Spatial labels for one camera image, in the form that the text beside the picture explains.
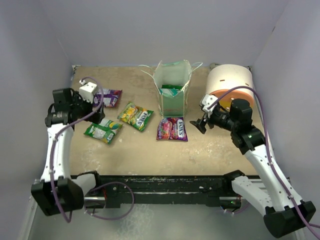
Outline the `green snack packet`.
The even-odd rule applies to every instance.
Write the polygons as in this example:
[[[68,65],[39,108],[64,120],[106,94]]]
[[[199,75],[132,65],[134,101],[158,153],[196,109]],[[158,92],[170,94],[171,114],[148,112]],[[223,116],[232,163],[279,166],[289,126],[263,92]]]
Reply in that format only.
[[[110,145],[122,127],[123,124],[104,118],[99,124],[92,123],[83,134]]]
[[[180,91],[183,88],[183,86],[180,85],[171,85],[171,84],[163,84],[161,86],[161,89],[175,89],[177,91]]]

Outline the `white round drawer box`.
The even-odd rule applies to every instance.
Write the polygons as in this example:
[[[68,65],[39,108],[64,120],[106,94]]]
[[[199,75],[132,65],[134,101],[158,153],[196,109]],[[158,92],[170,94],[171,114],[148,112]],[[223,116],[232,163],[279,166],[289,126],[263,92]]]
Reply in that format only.
[[[236,64],[222,64],[214,67],[209,72],[205,92],[216,97],[221,97],[228,90],[238,86],[254,87],[251,71],[247,67]],[[234,99],[245,99],[251,107],[255,104],[254,93],[246,88],[232,91],[223,97],[219,101],[219,104],[226,110],[229,110],[231,102]]]

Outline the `purple Fox's candy bag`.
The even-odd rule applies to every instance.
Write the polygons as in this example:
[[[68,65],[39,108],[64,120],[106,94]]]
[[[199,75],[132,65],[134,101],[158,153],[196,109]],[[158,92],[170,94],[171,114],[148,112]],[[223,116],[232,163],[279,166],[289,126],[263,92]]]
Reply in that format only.
[[[157,140],[188,141],[183,117],[164,117],[161,119],[156,134]]]

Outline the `green paper bag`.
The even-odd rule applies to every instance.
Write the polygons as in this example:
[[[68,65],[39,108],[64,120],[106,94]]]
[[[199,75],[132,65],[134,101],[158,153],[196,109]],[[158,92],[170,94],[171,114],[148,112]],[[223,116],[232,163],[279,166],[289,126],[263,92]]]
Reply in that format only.
[[[154,82],[159,112],[163,117],[183,117],[188,107],[189,87],[192,74],[203,65],[202,62],[191,64],[188,60],[171,63],[159,62],[155,69],[148,65],[139,65],[152,71],[142,71],[149,75]]]

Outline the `teal Fox's candy bag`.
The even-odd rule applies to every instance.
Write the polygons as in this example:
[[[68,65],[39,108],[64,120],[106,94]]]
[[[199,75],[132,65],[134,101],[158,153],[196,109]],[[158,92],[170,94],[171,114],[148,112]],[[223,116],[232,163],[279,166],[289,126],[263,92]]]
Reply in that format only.
[[[175,89],[160,89],[160,92],[162,95],[169,95],[171,97],[176,96],[180,90],[175,90]]]

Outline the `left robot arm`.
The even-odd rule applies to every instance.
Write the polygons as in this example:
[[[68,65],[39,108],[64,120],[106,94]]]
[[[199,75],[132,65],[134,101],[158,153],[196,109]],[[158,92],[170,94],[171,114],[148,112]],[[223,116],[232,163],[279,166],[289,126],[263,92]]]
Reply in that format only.
[[[70,173],[70,149],[75,125],[82,121],[99,124],[105,117],[103,104],[94,107],[94,95],[99,90],[95,83],[86,83],[79,90],[61,88],[53,90],[53,103],[49,106],[45,125],[48,134],[47,155],[40,179],[31,186],[31,195],[45,216],[80,210],[87,193],[98,196],[103,184],[97,171]]]

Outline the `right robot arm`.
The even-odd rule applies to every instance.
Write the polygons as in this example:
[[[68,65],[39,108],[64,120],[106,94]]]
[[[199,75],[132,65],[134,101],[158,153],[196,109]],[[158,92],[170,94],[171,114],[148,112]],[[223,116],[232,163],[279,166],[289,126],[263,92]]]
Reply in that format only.
[[[261,190],[237,170],[225,175],[228,180],[222,183],[223,192],[244,197],[262,215],[266,228],[275,238],[304,228],[316,208],[311,201],[303,200],[281,171],[264,134],[253,125],[250,103],[237,98],[226,110],[216,96],[206,94],[199,105],[204,115],[191,124],[202,134],[206,126],[230,131],[233,144],[254,167],[265,187]]]

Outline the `yellow green Fox's candy bag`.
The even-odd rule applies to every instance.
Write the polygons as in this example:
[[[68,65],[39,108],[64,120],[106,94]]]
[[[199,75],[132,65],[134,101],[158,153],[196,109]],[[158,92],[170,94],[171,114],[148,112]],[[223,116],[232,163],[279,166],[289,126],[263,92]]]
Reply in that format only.
[[[153,113],[153,110],[148,110],[129,101],[118,114],[117,119],[143,132]]]

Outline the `purple snack packet back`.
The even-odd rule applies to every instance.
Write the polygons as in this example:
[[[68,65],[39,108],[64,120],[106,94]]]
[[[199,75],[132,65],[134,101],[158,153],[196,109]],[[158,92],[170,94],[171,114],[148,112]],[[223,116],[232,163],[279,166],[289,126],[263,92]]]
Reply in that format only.
[[[120,99],[123,91],[103,88],[103,92],[98,90],[93,98],[93,106],[97,107],[103,96],[103,106],[106,108],[114,108],[117,105],[118,100]]]

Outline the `black base frame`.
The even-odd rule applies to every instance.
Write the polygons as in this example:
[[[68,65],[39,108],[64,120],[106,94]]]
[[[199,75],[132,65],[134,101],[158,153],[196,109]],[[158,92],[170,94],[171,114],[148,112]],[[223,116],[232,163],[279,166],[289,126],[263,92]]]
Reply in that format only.
[[[119,208],[122,204],[205,205],[233,211],[243,197],[231,188],[227,175],[102,175],[103,188],[87,193],[92,208]]]

